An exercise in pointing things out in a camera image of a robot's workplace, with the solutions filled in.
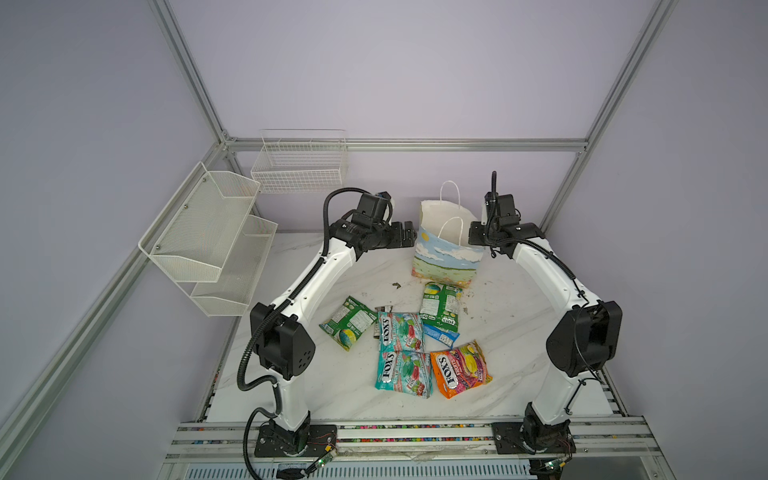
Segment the white printed paper bag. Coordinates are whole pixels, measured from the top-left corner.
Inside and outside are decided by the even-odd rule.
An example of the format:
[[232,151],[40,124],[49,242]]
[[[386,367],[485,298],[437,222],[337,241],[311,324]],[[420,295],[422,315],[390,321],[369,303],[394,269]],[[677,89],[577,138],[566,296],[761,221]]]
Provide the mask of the white printed paper bag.
[[414,277],[468,288],[475,278],[484,248],[469,244],[476,216],[461,204],[456,182],[442,183],[439,198],[420,204],[411,274]]

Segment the green candy bag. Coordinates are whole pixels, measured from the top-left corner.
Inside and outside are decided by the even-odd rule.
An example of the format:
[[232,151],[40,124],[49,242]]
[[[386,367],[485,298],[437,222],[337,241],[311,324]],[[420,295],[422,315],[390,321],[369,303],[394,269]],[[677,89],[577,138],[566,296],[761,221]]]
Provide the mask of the green candy bag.
[[422,295],[420,319],[431,327],[457,334],[462,294],[463,290],[453,285],[427,283]]
[[349,351],[376,321],[377,313],[374,310],[354,297],[348,296],[333,315],[319,327],[341,348]]

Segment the teal fox's candy bag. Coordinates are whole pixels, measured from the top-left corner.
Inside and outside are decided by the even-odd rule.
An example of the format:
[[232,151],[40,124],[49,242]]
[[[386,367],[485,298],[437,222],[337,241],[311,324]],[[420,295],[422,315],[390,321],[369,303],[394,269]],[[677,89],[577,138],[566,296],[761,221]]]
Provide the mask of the teal fox's candy bag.
[[428,398],[432,393],[431,378],[431,364],[425,353],[387,351],[378,356],[378,390]]
[[424,330],[418,313],[379,312],[380,352],[424,353]]

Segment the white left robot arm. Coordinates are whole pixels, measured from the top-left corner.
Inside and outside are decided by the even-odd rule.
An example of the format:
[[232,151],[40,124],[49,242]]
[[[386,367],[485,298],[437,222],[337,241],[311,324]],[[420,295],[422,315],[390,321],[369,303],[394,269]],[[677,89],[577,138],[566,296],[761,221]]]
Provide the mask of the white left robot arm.
[[268,419],[270,441],[288,455],[309,443],[311,414],[303,379],[316,351],[307,331],[318,307],[340,277],[360,257],[373,250],[410,248],[416,232],[411,221],[377,221],[356,225],[338,220],[327,225],[315,260],[271,304],[256,304],[250,312],[251,338],[238,365],[236,384],[246,392],[269,382],[275,410],[254,409]]

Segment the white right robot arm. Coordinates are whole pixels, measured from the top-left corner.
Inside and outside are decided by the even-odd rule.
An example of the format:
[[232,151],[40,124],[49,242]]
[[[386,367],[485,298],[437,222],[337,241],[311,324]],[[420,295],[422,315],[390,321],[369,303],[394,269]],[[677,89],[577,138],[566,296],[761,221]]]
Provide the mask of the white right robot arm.
[[528,403],[518,445],[530,453],[552,450],[567,437],[573,406],[596,371],[616,355],[623,312],[589,290],[561,260],[533,223],[475,221],[471,245],[514,260],[550,301],[559,321],[545,342],[550,362],[544,383]]

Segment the orange Fox's candy bag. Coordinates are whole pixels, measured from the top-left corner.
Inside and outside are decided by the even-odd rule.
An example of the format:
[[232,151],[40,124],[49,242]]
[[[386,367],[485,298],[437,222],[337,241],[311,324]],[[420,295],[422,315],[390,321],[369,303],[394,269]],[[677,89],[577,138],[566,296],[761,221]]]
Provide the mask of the orange Fox's candy bag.
[[447,399],[493,380],[484,352],[476,340],[449,350],[431,352],[429,359],[437,389]]

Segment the blue snack packet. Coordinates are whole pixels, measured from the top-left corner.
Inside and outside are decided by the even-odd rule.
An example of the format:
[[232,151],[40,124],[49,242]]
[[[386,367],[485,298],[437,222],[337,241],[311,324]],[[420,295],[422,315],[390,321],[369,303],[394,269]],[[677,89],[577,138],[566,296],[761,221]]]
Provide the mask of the blue snack packet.
[[449,349],[454,347],[456,340],[460,336],[458,332],[445,331],[429,324],[424,324],[423,330],[426,336],[440,342]]

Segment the white mesh shelf lower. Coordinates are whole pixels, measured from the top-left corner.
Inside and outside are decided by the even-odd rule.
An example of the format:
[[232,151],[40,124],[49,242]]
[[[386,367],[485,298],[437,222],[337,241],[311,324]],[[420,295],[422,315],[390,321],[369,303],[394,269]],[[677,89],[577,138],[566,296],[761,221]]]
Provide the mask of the white mesh shelf lower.
[[240,317],[246,313],[255,293],[278,224],[248,215],[226,260],[219,280],[198,283],[191,300],[208,317]]

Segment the white mesh shelf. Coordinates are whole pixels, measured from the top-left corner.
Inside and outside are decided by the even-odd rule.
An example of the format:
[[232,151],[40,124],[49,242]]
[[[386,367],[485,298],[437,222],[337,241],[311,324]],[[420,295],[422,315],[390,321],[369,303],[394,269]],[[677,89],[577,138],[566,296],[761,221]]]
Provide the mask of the white mesh shelf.
[[255,203],[260,184],[197,164],[138,242],[176,283],[215,283]]
[[255,293],[278,224],[248,215],[226,260],[219,280],[198,283],[191,300],[208,317],[240,317],[246,313]]

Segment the white mesh shelf upper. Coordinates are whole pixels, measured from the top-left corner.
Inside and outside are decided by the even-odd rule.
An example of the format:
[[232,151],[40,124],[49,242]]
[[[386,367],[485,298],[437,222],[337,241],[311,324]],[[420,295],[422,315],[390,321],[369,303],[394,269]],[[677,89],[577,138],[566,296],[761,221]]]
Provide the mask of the white mesh shelf upper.
[[197,164],[138,242],[176,283],[215,283],[255,203],[260,184]]

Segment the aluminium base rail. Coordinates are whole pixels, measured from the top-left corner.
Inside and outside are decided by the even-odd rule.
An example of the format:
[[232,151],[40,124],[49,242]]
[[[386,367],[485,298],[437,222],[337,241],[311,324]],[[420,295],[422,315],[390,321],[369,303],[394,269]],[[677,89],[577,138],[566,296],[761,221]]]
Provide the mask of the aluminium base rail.
[[263,421],[184,423],[161,479],[276,479],[321,462],[315,479],[672,479],[641,417],[582,417],[547,453],[513,445],[508,419],[325,421],[304,451],[287,454]]

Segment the aluminium frame posts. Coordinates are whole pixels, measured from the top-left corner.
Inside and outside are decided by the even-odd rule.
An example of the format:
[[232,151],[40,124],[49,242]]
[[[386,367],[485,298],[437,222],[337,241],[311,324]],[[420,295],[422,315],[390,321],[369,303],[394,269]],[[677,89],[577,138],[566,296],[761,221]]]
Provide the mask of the aluminium frame posts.
[[[676,7],[674,1],[657,1],[644,21],[640,33],[628,54],[619,75],[601,106],[593,126],[583,139],[565,138],[352,138],[346,146],[353,152],[553,152],[572,151],[578,158],[558,188],[553,203],[544,216],[544,225],[550,227],[559,214],[566,198],[570,195],[577,179],[583,172],[588,159],[596,148],[605,128],[625,98],[637,71],[646,59],[649,50],[663,30],[669,16]],[[183,78],[192,92],[196,104],[201,108],[203,118],[216,139],[206,152],[200,165],[193,168],[180,189],[190,189],[201,177],[205,167],[216,164],[226,154],[235,151],[253,151],[262,143],[256,139],[227,137],[219,117],[214,112],[210,97],[193,61],[172,6],[167,1],[152,1],[149,4],[160,31],[181,69]],[[149,257],[140,248],[135,248],[120,267],[110,283],[99,294],[94,304],[78,323],[72,334],[62,344],[52,360],[35,380],[17,407],[1,428],[1,473],[8,474],[23,454],[29,443],[39,433],[59,403],[68,384],[90,354],[102,334],[110,326],[117,309],[129,290],[134,286]]]

